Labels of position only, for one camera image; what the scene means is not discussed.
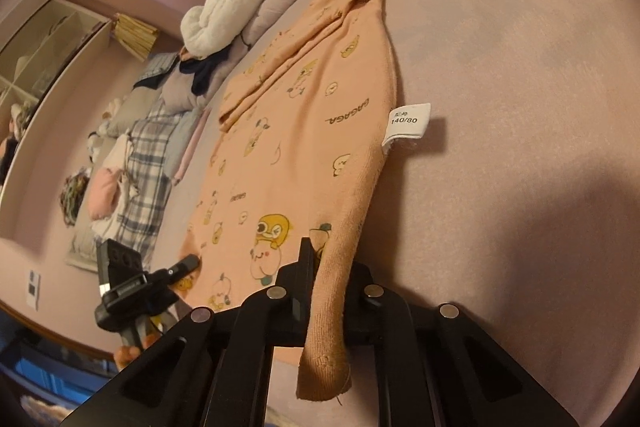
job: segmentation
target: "wall outlet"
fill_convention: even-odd
[[[27,280],[27,305],[37,311],[40,295],[40,274],[30,270]]]

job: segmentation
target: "pink pillow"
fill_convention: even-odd
[[[193,134],[191,135],[191,139],[189,140],[189,144],[187,149],[184,151],[184,156],[182,156],[182,160],[180,161],[180,166],[178,167],[177,172],[174,175],[173,183],[177,184],[182,178],[184,178],[185,172],[187,172],[187,167],[189,163],[191,163],[191,158],[193,158],[193,153],[196,150],[196,145],[200,141],[200,136],[202,135],[202,131],[204,130],[204,126],[207,123],[207,118],[211,113],[211,108],[207,107],[200,119],[198,120],[198,124],[196,129],[194,129]]]
[[[111,216],[118,206],[120,197],[118,179],[121,172],[122,169],[101,167],[94,174],[86,196],[86,208],[92,221]]]

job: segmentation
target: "clothing label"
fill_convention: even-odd
[[[389,123],[386,125],[385,139],[382,140],[384,152],[386,153],[393,140],[398,138],[422,138],[427,130],[430,116],[430,103],[403,105],[391,111]]]

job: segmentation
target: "bed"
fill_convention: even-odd
[[[309,1],[258,12],[270,27],[230,77]],[[386,0],[386,26],[398,105],[433,112],[392,149],[358,259],[409,301],[465,307],[581,426],[605,424],[640,366],[640,0]],[[218,137],[211,118],[152,267],[175,260]],[[373,427],[368,351],[352,375],[342,405],[303,402],[274,362],[270,405],[303,427]]]

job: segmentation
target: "silver screw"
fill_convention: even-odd
[[[442,306],[440,306],[440,315],[448,319],[455,319],[458,315],[460,315],[460,310],[453,304],[443,304]]]
[[[367,297],[382,297],[382,294],[385,291],[383,290],[382,286],[379,286],[377,284],[369,284],[367,286],[364,286],[364,295],[366,295]]]
[[[287,291],[282,286],[272,286],[267,290],[267,296],[270,299],[282,299],[286,294]]]
[[[207,322],[211,318],[211,310],[209,308],[196,308],[191,312],[191,320],[193,322]]]

